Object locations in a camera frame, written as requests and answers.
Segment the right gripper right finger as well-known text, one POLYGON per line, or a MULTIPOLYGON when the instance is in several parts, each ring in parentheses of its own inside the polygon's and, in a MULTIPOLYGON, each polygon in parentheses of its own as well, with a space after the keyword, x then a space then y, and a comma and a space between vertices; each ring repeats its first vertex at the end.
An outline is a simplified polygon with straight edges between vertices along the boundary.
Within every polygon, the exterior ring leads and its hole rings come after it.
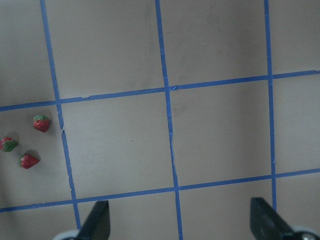
POLYGON ((250 200, 250 230, 256 240, 300 239, 300 235, 262 197, 250 200))

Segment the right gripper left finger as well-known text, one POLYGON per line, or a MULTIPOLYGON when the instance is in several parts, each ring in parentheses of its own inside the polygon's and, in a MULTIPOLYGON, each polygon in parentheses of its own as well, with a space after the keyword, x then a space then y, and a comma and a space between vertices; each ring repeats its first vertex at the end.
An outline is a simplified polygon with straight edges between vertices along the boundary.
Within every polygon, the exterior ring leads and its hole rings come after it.
POLYGON ((109 201, 97 201, 77 234, 78 240, 108 240, 110 237, 109 201))

